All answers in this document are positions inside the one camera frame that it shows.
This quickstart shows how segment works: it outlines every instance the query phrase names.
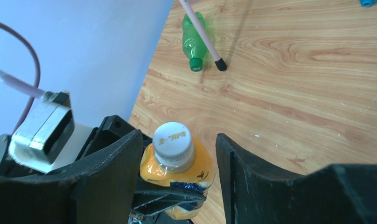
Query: blue label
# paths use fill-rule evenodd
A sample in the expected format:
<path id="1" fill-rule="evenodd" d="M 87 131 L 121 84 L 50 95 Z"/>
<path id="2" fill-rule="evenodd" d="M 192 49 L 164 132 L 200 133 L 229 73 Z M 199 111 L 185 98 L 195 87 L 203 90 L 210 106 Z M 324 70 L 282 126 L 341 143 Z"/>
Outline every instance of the blue label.
<path id="1" fill-rule="evenodd" d="M 191 191 L 194 191 L 194 192 L 198 192 L 200 194 L 203 194 L 206 191 L 206 188 L 203 188 L 196 183 L 172 182 L 171 186 L 178 187 L 178 188 L 185 189 L 185 190 L 191 190 Z M 181 208 L 183 208 L 187 211 L 193 211 L 193 210 L 200 208 L 202 206 L 202 204 L 203 204 L 203 202 L 200 202 L 200 203 L 198 203 L 198 202 L 185 203 L 185 204 L 179 205 L 179 207 L 181 207 Z"/>

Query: wood grain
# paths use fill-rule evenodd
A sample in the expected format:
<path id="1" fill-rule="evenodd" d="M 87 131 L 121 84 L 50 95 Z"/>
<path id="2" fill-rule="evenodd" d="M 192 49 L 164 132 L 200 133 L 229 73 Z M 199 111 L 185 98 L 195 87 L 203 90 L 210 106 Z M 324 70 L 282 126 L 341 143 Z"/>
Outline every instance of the wood grain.
<path id="1" fill-rule="evenodd" d="M 377 163 L 377 4 L 357 0 L 202 0 L 193 5 L 229 68 L 199 73 L 182 52 L 175 2 L 130 118 L 152 136 L 186 124 L 216 165 L 226 133 L 282 168 Z M 218 177 L 197 224 L 225 223 Z"/>

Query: black rubber tip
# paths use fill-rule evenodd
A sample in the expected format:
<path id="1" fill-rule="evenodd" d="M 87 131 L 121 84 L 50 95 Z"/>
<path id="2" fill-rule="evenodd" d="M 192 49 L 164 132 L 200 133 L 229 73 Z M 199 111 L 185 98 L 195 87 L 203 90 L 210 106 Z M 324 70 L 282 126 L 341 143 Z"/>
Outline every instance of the black rubber tip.
<path id="1" fill-rule="evenodd" d="M 215 62 L 217 68 L 219 69 L 219 71 L 226 71 L 227 70 L 227 64 L 225 63 L 225 61 L 220 58 L 220 60 L 218 60 L 217 62 Z"/>

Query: white wall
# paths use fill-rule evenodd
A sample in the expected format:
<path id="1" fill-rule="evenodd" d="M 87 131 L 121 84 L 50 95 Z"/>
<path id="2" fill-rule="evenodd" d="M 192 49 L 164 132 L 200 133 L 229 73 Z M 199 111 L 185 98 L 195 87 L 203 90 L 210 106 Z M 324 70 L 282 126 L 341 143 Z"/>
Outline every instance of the white wall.
<path id="1" fill-rule="evenodd" d="M 98 126 L 108 115 L 128 120 L 172 4 L 173 0 L 0 0 L 0 22 L 36 50 L 40 87 L 69 90 L 76 121 Z M 34 81 L 30 54 L 2 30 L 0 69 Z M 27 99 L 0 84 L 0 135 L 12 131 Z"/>

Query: green bottle cap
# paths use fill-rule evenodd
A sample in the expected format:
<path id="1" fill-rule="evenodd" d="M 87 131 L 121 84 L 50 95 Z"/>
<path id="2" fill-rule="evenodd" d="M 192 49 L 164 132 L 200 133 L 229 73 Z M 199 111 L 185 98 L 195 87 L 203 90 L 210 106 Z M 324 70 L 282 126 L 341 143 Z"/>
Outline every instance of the green bottle cap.
<path id="1" fill-rule="evenodd" d="M 203 66 L 203 61 L 200 58 L 193 58 L 190 60 L 190 69 L 192 71 L 201 71 Z"/>

